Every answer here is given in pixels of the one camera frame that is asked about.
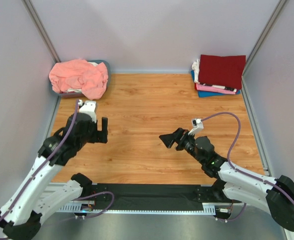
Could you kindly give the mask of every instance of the pink folded cloth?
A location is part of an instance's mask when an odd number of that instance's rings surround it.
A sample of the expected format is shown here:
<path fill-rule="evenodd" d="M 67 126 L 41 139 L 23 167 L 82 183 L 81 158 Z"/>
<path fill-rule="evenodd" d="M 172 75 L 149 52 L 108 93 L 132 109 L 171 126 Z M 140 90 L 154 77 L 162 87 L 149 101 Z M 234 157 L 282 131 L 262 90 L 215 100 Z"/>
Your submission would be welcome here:
<path fill-rule="evenodd" d="M 103 62 L 94 66 L 86 60 L 75 59 L 56 63 L 49 79 L 56 93 L 76 89 L 90 100 L 100 99 L 107 88 L 108 70 Z"/>
<path fill-rule="evenodd" d="M 231 95 L 236 94 L 234 91 L 229 91 L 229 90 L 225 90 L 225 89 L 221 89 L 221 88 L 217 88 L 217 87 L 213 87 L 213 86 L 203 86 L 203 85 L 197 84 L 197 83 L 196 83 L 196 87 L 197 87 L 197 90 L 199 90 L 199 91 L 207 91 L 207 92 L 231 94 Z"/>

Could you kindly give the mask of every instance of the gray floor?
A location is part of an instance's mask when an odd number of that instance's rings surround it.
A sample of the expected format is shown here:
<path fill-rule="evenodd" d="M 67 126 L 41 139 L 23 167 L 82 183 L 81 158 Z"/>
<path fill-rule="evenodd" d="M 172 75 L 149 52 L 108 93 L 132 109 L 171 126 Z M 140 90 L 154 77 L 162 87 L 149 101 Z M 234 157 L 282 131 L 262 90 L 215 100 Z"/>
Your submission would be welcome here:
<path fill-rule="evenodd" d="M 70 217 L 56 213 L 46 223 Z M 44 226 L 35 240 L 286 240 L 284 231 L 261 210 L 248 207 L 235 222 L 211 216 L 103 214 Z"/>

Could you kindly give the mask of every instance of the folded clothes stack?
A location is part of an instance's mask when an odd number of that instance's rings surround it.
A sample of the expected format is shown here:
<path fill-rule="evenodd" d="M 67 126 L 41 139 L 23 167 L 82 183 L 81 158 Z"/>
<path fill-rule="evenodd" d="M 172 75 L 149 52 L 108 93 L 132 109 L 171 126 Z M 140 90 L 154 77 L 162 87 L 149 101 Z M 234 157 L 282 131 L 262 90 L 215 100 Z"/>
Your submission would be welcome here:
<path fill-rule="evenodd" d="M 201 55 L 192 64 L 192 79 L 200 98 L 236 95 L 242 88 L 246 56 Z"/>

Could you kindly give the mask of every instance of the white wall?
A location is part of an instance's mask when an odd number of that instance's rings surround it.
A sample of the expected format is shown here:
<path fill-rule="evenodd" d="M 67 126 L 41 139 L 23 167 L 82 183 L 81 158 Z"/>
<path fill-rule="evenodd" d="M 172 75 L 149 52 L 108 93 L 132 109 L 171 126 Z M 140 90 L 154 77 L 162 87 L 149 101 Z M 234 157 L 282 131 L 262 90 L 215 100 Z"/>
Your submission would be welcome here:
<path fill-rule="evenodd" d="M 294 180 L 294 0 L 244 77 L 275 177 Z"/>
<path fill-rule="evenodd" d="M 48 79 L 53 64 L 21 1 L 0 1 L 0 207 L 45 137 L 57 100 Z"/>
<path fill-rule="evenodd" d="M 32 0 L 62 61 L 186 73 L 200 54 L 249 55 L 278 0 Z"/>

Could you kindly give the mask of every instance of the cable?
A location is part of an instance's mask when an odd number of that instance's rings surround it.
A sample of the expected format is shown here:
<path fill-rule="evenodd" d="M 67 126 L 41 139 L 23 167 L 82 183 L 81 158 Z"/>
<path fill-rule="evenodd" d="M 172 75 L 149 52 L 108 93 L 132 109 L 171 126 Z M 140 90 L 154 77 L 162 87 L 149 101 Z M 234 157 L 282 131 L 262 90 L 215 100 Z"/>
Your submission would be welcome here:
<path fill-rule="evenodd" d="M 76 121 L 76 116 L 77 116 L 77 111 L 78 111 L 78 99 L 76 100 L 76 105 L 75 105 L 75 112 L 72 117 L 72 121 L 70 124 L 70 127 L 68 128 L 68 131 L 66 132 L 66 135 L 62 138 L 61 142 L 58 144 L 58 146 L 54 149 L 54 151 L 46 158 L 46 160 L 35 170 L 35 172 L 30 176 L 30 178 L 27 180 L 27 182 L 23 185 L 19 193 L 17 194 L 16 198 L 12 201 L 11 205 L 9 206 L 8 210 L 0 217 L 0 222 L 10 213 L 10 211 L 13 209 L 15 204 L 18 202 L 19 198 L 21 195 L 24 193 L 26 188 L 29 186 L 31 183 L 32 179 L 37 175 L 37 173 L 46 165 L 48 161 L 56 154 L 56 152 L 61 148 L 61 146 L 64 144 L 66 141 L 67 137 L 69 136 L 72 127 Z M 0 240 L 8 240 L 9 238 L 0 238 Z"/>
<path fill-rule="evenodd" d="M 99 192 L 99 193 L 95 193 L 95 194 L 92 194 L 92 195 L 89 195 L 89 196 L 84 196 L 84 197 L 79 197 L 79 198 L 76 198 L 75 200 L 85 200 L 85 199 L 90 199 L 90 198 L 94 198 L 96 196 L 99 196 L 99 195 L 103 195 L 103 194 L 110 194 L 112 199 L 109 203 L 109 205 L 102 211 L 96 213 L 96 214 L 93 214 L 93 215 L 89 215 L 89 216 L 85 216 L 84 218 L 85 219 L 91 219 L 91 218 L 95 218 L 97 216 L 100 216 L 102 215 L 104 212 L 106 212 L 113 204 L 114 200 L 115 200 L 115 195 L 110 192 L 110 191 L 102 191 L 102 192 Z M 62 223 L 62 222 L 65 222 L 65 221 L 69 221 L 69 220 L 73 220 L 75 219 L 75 217 L 69 217 L 69 218 L 66 218 L 66 219 L 63 219 L 61 221 L 57 221 L 57 222 L 54 222 L 54 223 L 51 223 L 51 224 L 44 224 L 43 226 L 47 227 L 47 226 L 52 226 L 52 225 L 56 225 L 56 224 L 59 224 L 59 223 Z"/>
<path fill-rule="evenodd" d="M 237 135 L 236 135 L 235 139 L 233 140 L 233 142 L 232 142 L 232 144 L 231 144 L 231 146 L 230 146 L 230 148 L 229 148 L 228 154 L 227 154 L 227 160 L 228 160 L 229 165 L 230 165 L 234 170 L 236 170 L 236 171 L 238 171 L 238 172 L 240 172 L 240 173 L 242 173 L 242 174 L 244 174 L 244 175 L 246 175 L 246 176 L 249 176 L 249 177 L 251 177 L 251 178 L 253 178 L 253 179 L 255 179 L 255 180 L 258 180 L 258 181 L 260 181 L 260 182 L 262 182 L 262 183 L 268 184 L 268 185 L 270 185 L 270 186 L 276 188 L 276 189 L 277 189 L 278 191 L 280 191 L 284 196 L 286 196 L 286 198 L 287 198 L 287 199 L 293 204 L 293 206 L 294 206 L 294 200 L 293 200 L 292 197 L 290 197 L 289 194 L 287 194 L 282 188 L 280 188 L 279 186 L 273 184 L 272 182 L 269 182 L 268 180 L 263 180 L 263 179 L 260 178 L 260 177 L 257 177 L 257 176 L 254 176 L 254 175 L 250 174 L 250 173 L 247 173 L 247 172 L 245 172 L 245 171 L 242 171 L 242 170 L 236 168 L 236 167 L 233 165 L 233 163 L 232 163 L 231 160 L 230 160 L 230 154 L 231 154 L 231 150 L 233 149 L 234 145 L 236 144 L 236 141 L 237 141 L 238 138 L 239 138 L 240 130 L 241 130 L 241 122 L 240 122 L 240 119 L 238 118 L 238 116 L 235 115 L 235 114 L 232 113 L 232 112 L 223 111 L 223 112 L 218 112 L 218 113 L 213 114 L 213 115 L 211 115 L 211 116 L 205 117 L 205 118 L 201 119 L 201 121 L 204 122 L 204 121 L 206 121 L 206 120 L 208 120 L 208 119 L 210 119 L 210 118 L 213 118 L 213 117 L 215 117 L 215 116 L 222 115 L 222 114 L 228 114 L 228 115 L 234 116 L 234 117 L 236 118 L 237 122 L 238 122 L 238 132 L 237 132 Z M 242 208 L 242 210 L 240 211 L 239 215 L 237 215 L 234 219 L 231 219 L 231 220 L 228 220 L 228 221 L 231 222 L 231 221 L 234 221 L 235 219 L 238 219 L 238 218 L 242 215 L 242 213 L 244 212 L 244 209 L 245 209 L 245 208 L 246 208 L 246 204 L 243 206 L 243 208 Z"/>

